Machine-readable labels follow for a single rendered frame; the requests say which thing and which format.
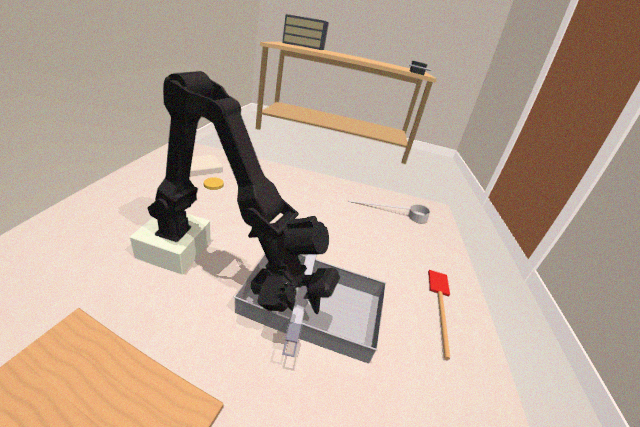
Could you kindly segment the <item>yellow round disc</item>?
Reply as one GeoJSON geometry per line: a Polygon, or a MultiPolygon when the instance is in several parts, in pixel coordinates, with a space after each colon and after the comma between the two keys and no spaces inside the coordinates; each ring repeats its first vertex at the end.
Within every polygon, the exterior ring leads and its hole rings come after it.
{"type": "Polygon", "coordinates": [[[211,177],[204,180],[204,187],[210,190],[218,190],[224,186],[224,181],[220,178],[211,177]]]}

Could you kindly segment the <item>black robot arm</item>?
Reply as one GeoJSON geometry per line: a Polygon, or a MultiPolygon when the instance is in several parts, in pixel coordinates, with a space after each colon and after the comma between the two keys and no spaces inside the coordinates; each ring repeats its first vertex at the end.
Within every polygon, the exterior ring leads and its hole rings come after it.
{"type": "MultiPolygon", "coordinates": [[[[316,216],[295,219],[299,213],[284,201],[263,174],[252,145],[241,105],[202,71],[170,74],[164,80],[164,106],[171,116],[166,175],[155,202],[147,207],[157,219],[155,236],[178,242],[191,226],[186,209],[197,201],[198,188],[190,170],[199,119],[213,123],[238,185],[237,203],[249,238],[258,237],[269,261],[289,254],[324,254],[329,233],[316,216]],[[270,223],[279,214],[275,223],[270,223]]],[[[264,270],[265,281],[257,303],[267,311],[283,312],[295,303],[297,283],[284,270],[264,270]]]]}

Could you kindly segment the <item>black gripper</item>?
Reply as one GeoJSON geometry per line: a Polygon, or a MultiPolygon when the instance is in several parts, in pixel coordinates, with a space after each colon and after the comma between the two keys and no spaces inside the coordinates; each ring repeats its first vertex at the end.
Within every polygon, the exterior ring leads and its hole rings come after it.
{"type": "Polygon", "coordinates": [[[335,268],[318,268],[315,273],[305,275],[306,265],[301,265],[298,256],[294,254],[289,254],[278,261],[268,260],[265,267],[251,281],[251,289],[255,295],[260,294],[261,285],[265,281],[264,270],[270,270],[273,274],[279,273],[278,270],[284,270],[295,279],[297,287],[306,286],[307,293],[303,298],[309,300],[315,314],[319,313],[321,297],[332,296],[340,280],[339,273],[335,268]]]}

